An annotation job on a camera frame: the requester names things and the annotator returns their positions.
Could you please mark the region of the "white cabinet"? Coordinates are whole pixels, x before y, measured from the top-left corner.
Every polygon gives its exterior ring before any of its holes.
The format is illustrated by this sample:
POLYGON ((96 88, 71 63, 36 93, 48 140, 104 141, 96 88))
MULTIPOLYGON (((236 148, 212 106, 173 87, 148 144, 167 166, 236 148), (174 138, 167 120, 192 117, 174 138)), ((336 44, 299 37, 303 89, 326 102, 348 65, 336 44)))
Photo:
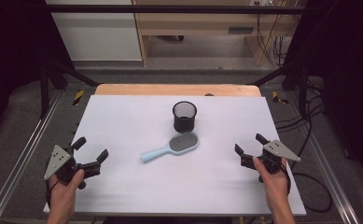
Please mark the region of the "white cabinet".
POLYGON ((52 13, 73 62, 141 61, 132 13, 52 13))

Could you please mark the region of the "person's left hand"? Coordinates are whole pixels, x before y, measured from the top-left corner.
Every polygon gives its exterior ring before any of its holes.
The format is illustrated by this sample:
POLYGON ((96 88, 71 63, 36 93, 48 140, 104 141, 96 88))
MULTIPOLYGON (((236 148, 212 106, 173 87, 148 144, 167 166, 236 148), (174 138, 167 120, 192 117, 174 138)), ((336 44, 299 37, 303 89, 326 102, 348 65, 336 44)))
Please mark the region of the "person's left hand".
POLYGON ((78 186, 82 183, 85 172, 78 170, 71 182, 65 186, 64 184, 56 184, 51 191, 50 211, 75 211, 76 192, 78 186))

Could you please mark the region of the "black horizontal frame bar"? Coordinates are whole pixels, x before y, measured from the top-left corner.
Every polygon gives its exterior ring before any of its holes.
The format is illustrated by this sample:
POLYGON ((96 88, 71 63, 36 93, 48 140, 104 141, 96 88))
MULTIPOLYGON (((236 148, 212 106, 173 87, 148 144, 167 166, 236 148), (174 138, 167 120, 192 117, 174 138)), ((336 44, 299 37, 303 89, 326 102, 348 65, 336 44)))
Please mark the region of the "black horizontal frame bar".
POLYGON ((221 7, 221 6, 127 6, 127 5, 46 5, 49 12, 62 13, 197 13, 197 14, 284 14, 301 15, 305 7, 221 7))

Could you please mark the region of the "wooden table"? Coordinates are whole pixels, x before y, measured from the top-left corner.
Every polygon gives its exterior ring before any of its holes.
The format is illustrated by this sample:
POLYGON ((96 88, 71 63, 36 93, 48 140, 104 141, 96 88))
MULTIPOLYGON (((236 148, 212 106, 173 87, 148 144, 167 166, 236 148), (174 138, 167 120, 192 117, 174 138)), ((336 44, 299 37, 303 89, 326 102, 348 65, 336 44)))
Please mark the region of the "wooden table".
POLYGON ((260 97, 254 85, 235 84, 101 84, 95 95, 188 95, 260 97))

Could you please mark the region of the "light blue hairbrush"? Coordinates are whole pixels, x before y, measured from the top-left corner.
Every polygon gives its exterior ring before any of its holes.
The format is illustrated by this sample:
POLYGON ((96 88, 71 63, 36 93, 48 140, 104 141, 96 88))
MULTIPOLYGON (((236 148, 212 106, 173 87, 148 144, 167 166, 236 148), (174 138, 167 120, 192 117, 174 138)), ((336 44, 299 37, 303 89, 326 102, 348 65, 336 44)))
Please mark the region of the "light blue hairbrush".
POLYGON ((141 155, 141 161, 147 163, 166 154, 182 155, 199 145, 199 138, 195 133, 180 133, 170 139, 165 147, 145 152, 141 155))

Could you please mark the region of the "black curtain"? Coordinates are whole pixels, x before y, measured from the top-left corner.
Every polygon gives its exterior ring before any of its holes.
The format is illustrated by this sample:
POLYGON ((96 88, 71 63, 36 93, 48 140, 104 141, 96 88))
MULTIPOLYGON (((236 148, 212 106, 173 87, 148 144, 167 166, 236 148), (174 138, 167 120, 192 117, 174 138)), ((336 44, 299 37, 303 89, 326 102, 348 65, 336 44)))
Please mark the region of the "black curtain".
POLYGON ((39 79, 46 61, 73 63, 52 15, 35 6, 46 0, 0 0, 0 118, 9 95, 39 79))
POLYGON ((324 102, 342 141, 363 166, 363 0, 307 0, 289 57, 308 37, 307 74, 324 80, 324 102))

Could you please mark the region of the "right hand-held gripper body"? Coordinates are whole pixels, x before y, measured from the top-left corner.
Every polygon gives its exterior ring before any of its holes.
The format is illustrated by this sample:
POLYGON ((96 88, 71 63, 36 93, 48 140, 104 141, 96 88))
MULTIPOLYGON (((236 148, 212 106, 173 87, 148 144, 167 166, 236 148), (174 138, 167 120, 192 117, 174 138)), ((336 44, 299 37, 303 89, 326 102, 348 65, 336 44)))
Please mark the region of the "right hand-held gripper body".
MULTIPOLYGON (((264 165, 266 170, 274 175, 278 173, 281 169, 285 169, 282 164, 282 158, 289 159, 292 161, 299 162, 300 157, 292 152, 287 146, 285 146, 279 140, 269 141, 267 139, 257 139, 262 144, 262 153, 258 156, 258 159, 264 165)), ((247 155, 240 148, 240 158, 241 165, 243 167, 257 170, 253 163, 253 156, 247 155)))

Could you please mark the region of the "chair base with caster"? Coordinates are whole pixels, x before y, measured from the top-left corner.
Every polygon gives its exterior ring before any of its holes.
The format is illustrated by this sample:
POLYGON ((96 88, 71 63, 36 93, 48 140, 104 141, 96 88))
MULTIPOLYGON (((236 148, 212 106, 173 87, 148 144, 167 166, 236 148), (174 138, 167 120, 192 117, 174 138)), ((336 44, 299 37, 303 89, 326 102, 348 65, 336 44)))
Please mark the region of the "chair base with caster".
POLYGON ((157 35, 156 37, 163 41, 183 41, 185 38, 184 35, 157 35))

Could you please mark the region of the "white table mat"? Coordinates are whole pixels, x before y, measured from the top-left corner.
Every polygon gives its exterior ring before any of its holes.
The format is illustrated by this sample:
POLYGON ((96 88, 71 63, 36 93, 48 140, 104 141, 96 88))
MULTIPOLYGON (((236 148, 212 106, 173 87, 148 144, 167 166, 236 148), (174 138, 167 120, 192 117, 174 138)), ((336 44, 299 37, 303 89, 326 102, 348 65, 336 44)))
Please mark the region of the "white table mat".
POLYGON ((99 216, 266 215, 258 173, 244 168, 234 148, 260 154, 257 134, 277 138, 263 97, 191 96, 197 106, 194 131, 199 145, 183 155, 144 163, 143 153, 164 147, 175 135, 178 96, 93 95, 76 136, 86 144, 80 163, 107 150, 101 173, 77 192, 76 210, 99 216))

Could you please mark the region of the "aluminium floor rail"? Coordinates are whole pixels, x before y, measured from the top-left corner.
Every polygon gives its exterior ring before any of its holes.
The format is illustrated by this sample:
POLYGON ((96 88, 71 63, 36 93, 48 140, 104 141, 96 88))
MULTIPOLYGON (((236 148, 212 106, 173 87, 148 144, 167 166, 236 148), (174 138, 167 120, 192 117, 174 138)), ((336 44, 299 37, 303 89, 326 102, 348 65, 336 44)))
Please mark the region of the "aluminium floor rail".
POLYGON ((335 175, 322 147, 319 145, 315 135, 311 133, 308 140, 314 160, 328 187, 329 193, 337 207, 344 224, 360 224, 353 206, 350 204, 341 183, 335 175))
POLYGON ((30 135, 29 140, 24 146, 20 156, 18 157, 13 169, 7 177, 7 180, 3 187, 0 190, 0 217, 2 216, 15 188, 18 186, 18 183, 26 169, 28 162, 33 156, 35 149, 40 142, 41 137, 43 136, 50 119, 54 111, 56 110, 58 103, 63 96, 63 91, 55 91, 53 96, 49 102, 49 109, 46 115, 38 121, 35 125, 35 129, 30 135))

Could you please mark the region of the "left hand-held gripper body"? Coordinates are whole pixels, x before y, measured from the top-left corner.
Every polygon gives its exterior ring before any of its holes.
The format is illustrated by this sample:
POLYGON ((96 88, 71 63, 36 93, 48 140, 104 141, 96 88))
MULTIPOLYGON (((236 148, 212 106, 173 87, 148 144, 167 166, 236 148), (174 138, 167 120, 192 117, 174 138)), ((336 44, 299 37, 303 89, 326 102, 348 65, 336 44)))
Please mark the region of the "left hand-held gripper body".
MULTIPOLYGON (((81 144, 73 144, 68 148, 55 146, 49 157, 44 179, 49 181, 53 175, 56 175, 61 182, 69 184, 78 170, 84 171, 84 180, 99 175, 101 173, 102 155, 99 155, 93 162, 77 163, 74 158, 74 152, 81 147, 81 144)), ((86 187, 84 180, 78 186, 79 189, 86 187)))

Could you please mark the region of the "black mesh pen holder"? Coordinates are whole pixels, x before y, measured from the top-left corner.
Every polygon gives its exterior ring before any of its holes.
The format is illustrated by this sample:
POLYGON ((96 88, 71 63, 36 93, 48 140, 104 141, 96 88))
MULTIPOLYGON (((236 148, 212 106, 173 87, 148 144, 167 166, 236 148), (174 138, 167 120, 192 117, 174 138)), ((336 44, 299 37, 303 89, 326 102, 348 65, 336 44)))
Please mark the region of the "black mesh pen holder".
POLYGON ((173 106, 174 128, 178 133, 194 129, 197 107, 188 101, 180 101, 173 106))

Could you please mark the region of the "black diagonal frame strut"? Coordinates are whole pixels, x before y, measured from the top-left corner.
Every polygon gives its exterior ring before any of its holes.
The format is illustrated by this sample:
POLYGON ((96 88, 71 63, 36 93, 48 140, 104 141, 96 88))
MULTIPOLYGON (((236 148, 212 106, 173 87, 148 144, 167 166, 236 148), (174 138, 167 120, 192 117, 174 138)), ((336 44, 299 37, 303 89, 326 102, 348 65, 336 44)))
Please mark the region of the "black diagonal frame strut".
POLYGON ((282 87, 286 91, 292 91, 295 89, 296 85, 299 85, 299 104, 298 109, 300 114, 304 119, 307 118, 307 89, 308 89, 308 74, 307 67, 304 65, 304 62, 298 61, 290 61, 284 64, 282 67, 274 70, 269 75, 258 79, 257 81, 252 82, 253 86, 261 86, 264 83, 279 77, 281 75, 285 75, 285 79, 282 83, 282 87))
POLYGON ((100 85, 99 82, 85 77, 75 68, 66 66, 63 63, 57 61, 48 61, 43 63, 39 71, 41 91, 41 119, 44 118, 49 112, 49 82, 53 84, 56 90, 64 90, 68 85, 68 82, 63 76, 64 74, 70 75, 91 87, 98 87, 100 85))

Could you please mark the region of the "person's right hand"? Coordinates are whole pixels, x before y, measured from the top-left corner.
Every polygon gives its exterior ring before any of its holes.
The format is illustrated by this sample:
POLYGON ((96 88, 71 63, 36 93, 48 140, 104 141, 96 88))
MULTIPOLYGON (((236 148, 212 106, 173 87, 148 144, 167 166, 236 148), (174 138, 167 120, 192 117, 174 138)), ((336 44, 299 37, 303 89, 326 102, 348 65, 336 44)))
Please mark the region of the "person's right hand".
POLYGON ((254 157, 253 163, 260 174, 265 192, 266 202, 273 214, 290 211, 288 202, 288 180, 283 171, 277 174, 270 174, 260 159, 254 157))

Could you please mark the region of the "wooden desk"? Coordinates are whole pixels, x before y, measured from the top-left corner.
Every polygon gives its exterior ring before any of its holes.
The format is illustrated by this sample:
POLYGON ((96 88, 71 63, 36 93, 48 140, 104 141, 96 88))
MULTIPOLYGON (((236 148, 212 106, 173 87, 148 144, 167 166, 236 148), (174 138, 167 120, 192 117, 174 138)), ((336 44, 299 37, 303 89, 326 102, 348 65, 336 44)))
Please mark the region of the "wooden desk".
MULTIPOLYGON (((162 6, 222 6, 222 7, 304 7, 307 0, 131 0, 138 5, 162 6)), ((147 39, 154 35, 230 35, 230 27, 253 27, 254 32, 243 36, 257 66, 269 61, 272 41, 277 37, 294 35, 299 15, 257 14, 170 14, 137 13, 138 34, 147 57, 147 39)))

